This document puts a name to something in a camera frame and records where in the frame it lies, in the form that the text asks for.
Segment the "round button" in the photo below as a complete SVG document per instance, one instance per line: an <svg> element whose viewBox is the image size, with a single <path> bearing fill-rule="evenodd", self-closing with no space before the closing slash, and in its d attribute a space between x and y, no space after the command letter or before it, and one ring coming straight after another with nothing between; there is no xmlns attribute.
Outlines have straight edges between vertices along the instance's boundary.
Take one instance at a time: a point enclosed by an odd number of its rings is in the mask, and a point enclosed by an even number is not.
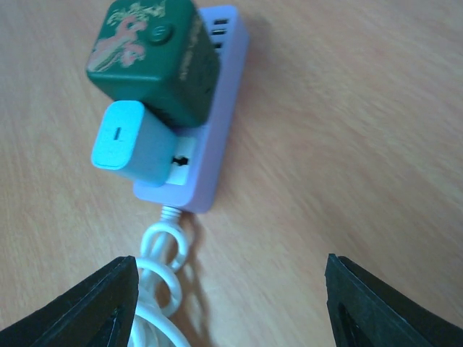
<svg viewBox="0 0 463 347"><path fill-rule="evenodd" d="M174 27L171 23L156 25L150 32L150 41L155 45L162 45L170 40Z"/></svg>

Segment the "power strip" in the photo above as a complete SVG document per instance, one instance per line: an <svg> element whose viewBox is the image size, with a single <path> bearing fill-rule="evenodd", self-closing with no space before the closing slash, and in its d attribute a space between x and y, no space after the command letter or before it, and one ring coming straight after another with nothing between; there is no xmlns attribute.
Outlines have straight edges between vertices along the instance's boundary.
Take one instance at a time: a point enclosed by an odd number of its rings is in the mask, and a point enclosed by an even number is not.
<svg viewBox="0 0 463 347"><path fill-rule="evenodd" d="M213 204L249 44L249 34L236 7L207 7L200 9L200 14L221 58L208 121L198 128L174 130L179 145L163 186L136 181L133 188L141 200L193 213L207 212Z"/></svg>

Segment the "pink dragon print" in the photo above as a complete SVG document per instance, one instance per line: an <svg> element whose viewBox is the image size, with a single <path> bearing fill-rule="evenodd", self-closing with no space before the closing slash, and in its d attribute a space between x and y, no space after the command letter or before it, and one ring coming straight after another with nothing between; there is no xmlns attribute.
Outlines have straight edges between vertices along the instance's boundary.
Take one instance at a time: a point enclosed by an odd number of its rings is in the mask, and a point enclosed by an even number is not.
<svg viewBox="0 0 463 347"><path fill-rule="evenodd" d="M146 22L137 21L135 16L124 18L116 28L116 34L102 38L95 44L95 49L88 59L89 72L102 72L116 62L123 67L130 67L135 61L145 58L145 47L136 43L137 32L147 27Z"/></svg>

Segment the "green charger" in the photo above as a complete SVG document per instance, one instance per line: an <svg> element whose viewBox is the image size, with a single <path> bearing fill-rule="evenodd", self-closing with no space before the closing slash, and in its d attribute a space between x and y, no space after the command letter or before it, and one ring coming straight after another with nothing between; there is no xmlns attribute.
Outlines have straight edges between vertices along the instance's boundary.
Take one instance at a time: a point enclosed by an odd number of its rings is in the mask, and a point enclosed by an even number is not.
<svg viewBox="0 0 463 347"><path fill-rule="evenodd" d="M220 61L190 0L117 0L86 69L113 100L141 101L170 127L197 127L208 118Z"/></svg>

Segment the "white cord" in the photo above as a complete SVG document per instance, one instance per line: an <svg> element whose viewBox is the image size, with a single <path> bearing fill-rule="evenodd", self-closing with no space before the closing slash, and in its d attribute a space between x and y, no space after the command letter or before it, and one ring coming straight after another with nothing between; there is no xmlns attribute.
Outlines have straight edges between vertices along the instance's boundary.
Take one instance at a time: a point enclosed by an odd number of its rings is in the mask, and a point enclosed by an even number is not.
<svg viewBox="0 0 463 347"><path fill-rule="evenodd" d="M164 206L161 220L143 234L140 257L137 258L137 267L143 271L140 274L129 347L190 347L182 332L168 318L182 302L182 288L175 272L188 255L188 240L179 226L181 214L181 210ZM163 258L171 236L177 241L178 251L171 263L166 265ZM156 301L156 289L161 281L167 284L171 293L169 303L162 308Z"/></svg>

